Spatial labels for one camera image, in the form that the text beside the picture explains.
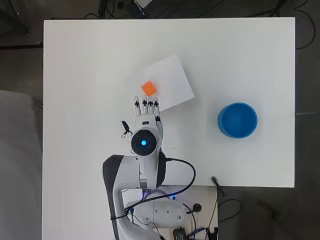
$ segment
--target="orange cube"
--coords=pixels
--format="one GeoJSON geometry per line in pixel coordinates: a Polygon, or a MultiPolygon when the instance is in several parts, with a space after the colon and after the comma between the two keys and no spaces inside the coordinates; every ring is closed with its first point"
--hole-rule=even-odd
{"type": "Polygon", "coordinates": [[[141,88],[147,96],[151,96],[152,94],[157,92],[156,86],[151,81],[148,81],[145,84],[143,84],[141,88]]]}

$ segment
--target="blue bowl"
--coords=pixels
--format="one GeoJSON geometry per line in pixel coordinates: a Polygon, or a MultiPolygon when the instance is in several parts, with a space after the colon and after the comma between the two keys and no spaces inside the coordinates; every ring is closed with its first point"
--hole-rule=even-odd
{"type": "Polygon", "coordinates": [[[250,136],[258,125],[258,116],[246,103],[233,103],[221,110],[218,125],[223,134],[232,138],[250,136]]]}

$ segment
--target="white table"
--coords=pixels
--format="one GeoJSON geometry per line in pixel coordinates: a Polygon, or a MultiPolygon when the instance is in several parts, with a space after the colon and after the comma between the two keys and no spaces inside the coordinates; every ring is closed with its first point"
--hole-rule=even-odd
{"type": "MultiPolygon", "coordinates": [[[[195,98],[161,113],[163,150],[197,169],[197,185],[294,186],[294,19],[46,21],[43,236],[106,239],[111,223],[101,166],[130,154],[134,123],[125,79],[177,54],[195,98]],[[219,111],[247,102],[255,133],[225,137],[219,111]]],[[[165,184],[190,181],[168,164],[165,184]]]]}

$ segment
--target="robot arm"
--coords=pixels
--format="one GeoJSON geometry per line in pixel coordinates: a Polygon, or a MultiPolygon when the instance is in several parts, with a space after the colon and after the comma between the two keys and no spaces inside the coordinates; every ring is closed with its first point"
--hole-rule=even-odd
{"type": "Polygon", "coordinates": [[[103,164],[111,220],[116,240],[158,240],[159,234],[132,224],[126,217],[123,189],[155,189],[165,176],[166,158],[161,152],[163,137],[157,99],[135,98],[136,131],[131,140],[136,156],[113,155],[103,164]]]}

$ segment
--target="wire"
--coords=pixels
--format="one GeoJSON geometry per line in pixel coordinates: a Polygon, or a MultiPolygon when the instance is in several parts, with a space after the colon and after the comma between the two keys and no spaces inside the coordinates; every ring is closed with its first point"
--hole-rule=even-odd
{"type": "Polygon", "coordinates": [[[161,236],[161,234],[160,234],[160,232],[159,232],[159,229],[158,229],[158,227],[157,227],[157,225],[156,225],[155,223],[153,223],[153,222],[143,223],[143,222],[141,222],[135,215],[133,215],[133,217],[134,217],[139,223],[141,223],[142,225],[149,226],[150,224],[153,224],[153,226],[155,226],[155,228],[157,229],[158,234],[161,236]]]}
{"type": "Polygon", "coordinates": [[[184,203],[182,203],[182,204],[183,204],[186,208],[188,208],[188,210],[190,211],[190,213],[191,213],[191,215],[192,215],[193,223],[194,223],[194,230],[193,230],[192,232],[195,232],[195,231],[197,230],[196,218],[194,217],[194,214],[193,214],[191,208],[190,208],[187,204],[184,204],[184,203]]]}
{"type": "Polygon", "coordinates": [[[86,19],[87,17],[89,17],[89,16],[94,16],[94,17],[96,17],[96,18],[100,18],[97,14],[95,14],[95,13],[88,13],[87,15],[85,15],[84,17],[83,17],[83,19],[86,19]]]}
{"type": "Polygon", "coordinates": [[[311,40],[306,45],[304,45],[302,47],[297,47],[296,50],[301,50],[301,49],[304,49],[306,47],[309,47],[314,42],[314,40],[316,38],[316,35],[317,35],[316,25],[315,25],[311,15],[309,13],[299,9],[299,8],[303,7],[305,4],[307,4],[307,2],[309,2],[309,0],[304,1],[302,4],[300,4],[299,6],[295,7],[294,10],[296,12],[303,13],[304,15],[306,15],[309,18],[309,20],[311,22],[311,25],[312,25],[312,28],[313,28],[313,36],[312,36],[311,40]]]}
{"type": "Polygon", "coordinates": [[[216,7],[218,7],[221,3],[223,3],[224,0],[221,0],[220,2],[218,2],[217,4],[215,4],[214,6],[212,6],[210,9],[208,9],[207,11],[205,11],[204,13],[201,13],[199,16],[197,16],[197,18],[202,17],[204,15],[206,15],[207,13],[211,12],[213,9],[215,9],[216,7]]]}
{"type": "Polygon", "coordinates": [[[305,0],[302,4],[300,4],[299,6],[295,7],[295,9],[303,7],[304,5],[307,4],[307,2],[309,2],[309,0],[305,0]]]}
{"type": "Polygon", "coordinates": [[[153,201],[153,200],[157,200],[157,199],[161,199],[161,198],[167,198],[167,197],[171,197],[171,196],[174,196],[174,195],[178,195],[178,194],[183,193],[184,191],[188,190],[192,186],[194,180],[196,179],[196,169],[194,168],[194,166],[192,166],[192,164],[190,164],[187,161],[184,161],[184,160],[181,160],[181,159],[176,159],[176,158],[167,158],[167,161],[182,162],[184,164],[187,164],[190,168],[192,168],[193,177],[192,177],[191,182],[185,188],[181,189],[180,191],[169,193],[169,194],[165,194],[165,195],[161,195],[161,196],[157,196],[157,197],[153,197],[153,198],[140,200],[139,202],[136,202],[136,203],[132,204],[131,206],[125,208],[126,214],[128,214],[128,211],[130,210],[130,208],[134,208],[134,207],[136,207],[136,206],[138,206],[138,205],[140,205],[142,203],[150,202],[150,201],[153,201]]]}
{"type": "Polygon", "coordinates": [[[112,10],[112,11],[113,11],[113,12],[110,12],[110,11],[109,11],[109,8],[108,8],[108,3],[109,3],[109,1],[110,1],[110,0],[105,0],[105,9],[106,9],[107,13],[109,14],[110,19],[111,19],[111,18],[116,19],[116,17],[113,15],[113,14],[114,14],[114,11],[115,11],[114,0],[112,1],[112,2],[113,2],[113,5],[112,5],[112,6],[113,6],[113,10],[112,10]]]}
{"type": "Polygon", "coordinates": [[[217,199],[216,199],[216,202],[215,202],[214,207],[213,207],[213,211],[212,211],[212,215],[211,215],[211,218],[210,218],[210,221],[209,221],[209,224],[208,224],[208,230],[207,230],[207,231],[210,231],[210,225],[211,225],[211,222],[212,222],[214,213],[215,213],[216,208],[217,208],[217,203],[218,203],[219,195],[220,195],[220,191],[218,190],[217,199]]]}
{"type": "Polygon", "coordinates": [[[242,211],[242,202],[239,201],[238,199],[235,199],[235,198],[231,198],[231,199],[227,199],[227,200],[223,201],[222,203],[220,203],[218,205],[218,208],[221,207],[223,204],[225,204],[227,202],[232,202],[232,201],[235,201],[235,202],[239,203],[239,206],[240,206],[239,210],[235,214],[231,215],[230,217],[227,217],[227,218],[224,218],[224,219],[220,220],[218,223],[222,223],[224,221],[230,220],[230,219],[236,217],[242,211]]]}

